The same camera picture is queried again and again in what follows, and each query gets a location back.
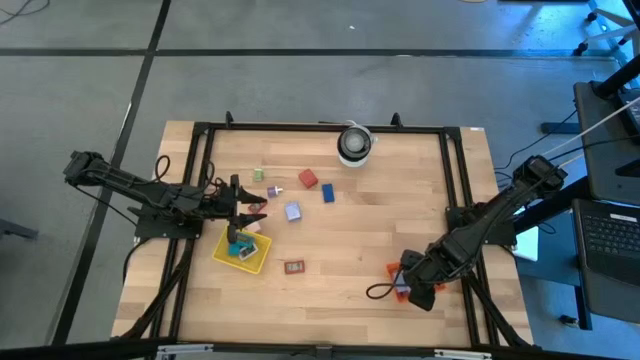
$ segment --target gray floor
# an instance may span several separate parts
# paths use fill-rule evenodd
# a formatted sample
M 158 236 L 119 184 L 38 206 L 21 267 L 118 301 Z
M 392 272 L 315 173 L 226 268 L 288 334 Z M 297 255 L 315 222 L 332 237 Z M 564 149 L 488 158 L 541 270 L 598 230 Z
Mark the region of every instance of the gray floor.
M 0 1 L 0 7 L 5 3 L 14 9 L 17 2 Z M 145 48 L 159 7 L 150 0 L 53 1 L 41 14 L 0 26 L 0 48 Z M 496 0 L 183 0 L 171 6 L 160 47 L 571 49 L 599 31 L 583 23 L 588 12 L 584 4 Z M 73 149 L 111 153 L 140 64 L 135 57 L 0 57 L 0 217 L 41 234 L 36 242 L 0 242 L 0 323 L 6 325 L 0 348 L 46 341 L 93 206 L 63 184 L 62 169 Z M 397 111 L 407 124 L 483 126 L 501 165 L 539 136 L 540 122 L 573 110 L 574 82 L 603 79 L 617 67 L 608 59 L 156 58 L 122 166 L 150 174 L 165 121 L 221 121 L 227 110 L 238 121 L 383 124 Z M 579 177 L 584 164 L 573 163 L 570 172 Z M 130 202 L 116 196 L 112 204 L 124 209 Z M 109 213 L 72 342 L 108 338 L 131 239 L 131 226 Z M 597 317 L 592 332 L 560 326 L 556 317 L 575 311 L 571 289 L 527 278 L 521 283 L 538 345 L 635 356 L 637 326 Z

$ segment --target orange object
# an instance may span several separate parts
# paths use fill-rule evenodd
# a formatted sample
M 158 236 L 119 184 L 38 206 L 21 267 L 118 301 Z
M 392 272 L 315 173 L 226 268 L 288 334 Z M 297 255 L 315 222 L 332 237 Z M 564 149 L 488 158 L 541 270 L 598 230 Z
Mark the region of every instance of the orange object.
M 391 281 L 393 281 L 393 279 L 395 278 L 395 274 L 399 269 L 400 269 L 399 262 L 393 263 L 393 264 L 387 264 L 387 273 L 389 274 Z M 436 289 L 436 292 L 440 292 L 446 289 L 447 285 L 444 283 L 436 284 L 434 285 L 434 288 Z M 393 292 L 396 294 L 396 299 L 398 299 L 399 302 L 406 302 L 409 299 L 409 292 L 398 292 L 397 288 L 394 288 Z

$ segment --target yellow bin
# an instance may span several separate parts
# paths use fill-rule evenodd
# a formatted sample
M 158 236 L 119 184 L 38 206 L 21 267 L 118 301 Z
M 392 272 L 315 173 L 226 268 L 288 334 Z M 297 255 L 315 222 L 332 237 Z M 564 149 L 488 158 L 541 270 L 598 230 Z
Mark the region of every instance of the yellow bin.
M 257 275 L 260 273 L 260 270 L 262 270 L 264 259 L 267 258 L 267 253 L 269 252 L 269 248 L 271 247 L 271 239 L 266 236 L 248 231 L 241 232 L 247 235 L 251 235 L 256 239 L 258 252 L 255 255 L 245 261 L 240 260 L 240 258 L 237 256 L 230 256 L 229 241 L 227 240 L 227 228 L 225 227 L 224 231 L 222 232 L 222 236 L 220 236 L 220 240 L 218 240 L 218 245 L 216 245 L 216 249 L 213 251 L 213 258 L 227 265 L 231 265 L 240 270 L 244 270 L 246 272 Z

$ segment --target wooden tabletop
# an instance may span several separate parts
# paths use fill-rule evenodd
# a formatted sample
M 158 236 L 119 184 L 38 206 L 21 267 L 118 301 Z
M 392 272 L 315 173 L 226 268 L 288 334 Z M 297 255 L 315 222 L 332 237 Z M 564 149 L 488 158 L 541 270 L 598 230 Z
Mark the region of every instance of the wooden tabletop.
M 159 154 L 171 157 L 168 182 L 182 180 L 192 128 L 193 122 L 167 123 Z M 404 249 L 424 251 L 447 230 L 438 136 L 377 134 L 367 164 L 350 169 L 338 159 L 338 135 L 216 131 L 216 176 L 228 181 L 239 174 L 249 192 L 264 197 L 268 186 L 284 192 L 263 210 L 269 216 L 260 222 L 262 233 L 273 244 L 259 275 L 214 261 L 211 255 L 226 222 L 205 222 L 194 250 L 180 340 L 469 346 L 459 282 L 437 293 L 430 312 L 394 296 L 377 301 L 365 296 L 369 285 L 389 281 L 385 265 L 398 262 Z M 462 136 L 474 201 L 486 201 L 498 190 L 484 130 L 463 128 Z M 462 204 L 453 144 L 450 152 Z M 257 167 L 264 169 L 264 181 L 254 183 Z M 306 168 L 319 179 L 309 190 L 298 180 Z M 323 202 L 324 183 L 333 184 L 335 203 Z M 284 204 L 290 201 L 300 204 L 299 222 L 287 222 Z M 113 335 L 128 330 L 158 291 L 167 243 L 153 239 L 132 257 Z M 498 247 L 485 246 L 484 254 L 494 301 L 516 331 L 532 341 L 513 258 Z M 284 261 L 297 259 L 304 259 L 306 272 L 285 275 Z M 475 300 L 486 342 L 484 316 Z M 161 334 L 168 332 L 172 308 L 170 299 Z

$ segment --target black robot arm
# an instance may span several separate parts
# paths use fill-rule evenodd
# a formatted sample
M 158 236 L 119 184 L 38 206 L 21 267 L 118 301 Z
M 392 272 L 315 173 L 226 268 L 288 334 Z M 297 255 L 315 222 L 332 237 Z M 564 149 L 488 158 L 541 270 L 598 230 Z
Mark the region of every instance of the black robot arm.
M 547 159 L 541 156 L 530 157 L 514 171 L 513 183 L 508 188 L 488 203 L 465 214 L 468 225 L 443 235 L 430 244 L 424 254 L 405 250 L 400 263 L 404 280 L 411 288 L 409 301 L 430 311 L 435 302 L 435 284 L 454 281 L 463 276 L 475 278 L 472 269 L 490 230 L 510 219 L 525 204 L 560 190 L 566 176 L 564 170 Z M 481 290 L 479 286 L 473 288 L 476 292 Z M 488 296 L 485 299 L 481 297 L 483 303 L 487 299 Z
M 203 220 L 227 219 L 228 239 L 235 242 L 236 230 L 266 217 L 237 214 L 238 202 L 267 201 L 246 192 L 239 184 L 238 175 L 231 176 L 230 184 L 218 180 L 216 191 L 206 194 L 204 188 L 142 179 L 114 168 L 98 153 L 78 151 L 71 154 L 64 175 L 65 182 L 71 186 L 103 186 L 141 203 L 141 209 L 129 208 L 138 216 L 136 236 L 140 237 L 188 237 L 178 236 L 188 233 L 188 229 L 196 229 L 199 235 Z

